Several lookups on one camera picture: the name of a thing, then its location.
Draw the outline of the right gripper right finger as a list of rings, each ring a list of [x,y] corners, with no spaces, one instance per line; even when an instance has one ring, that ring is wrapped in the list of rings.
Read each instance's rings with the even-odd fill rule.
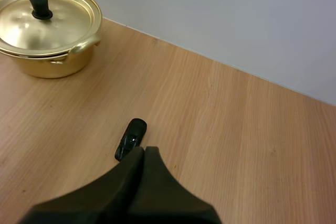
[[[144,152],[143,172],[127,223],[221,223],[214,207],[186,190],[169,172],[158,147]]]

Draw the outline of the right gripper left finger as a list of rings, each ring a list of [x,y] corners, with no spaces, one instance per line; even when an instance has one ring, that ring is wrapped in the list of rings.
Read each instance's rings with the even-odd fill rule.
[[[144,149],[134,148],[117,166],[93,182],[34,205],[20,223],[116,223],[139,186]]]

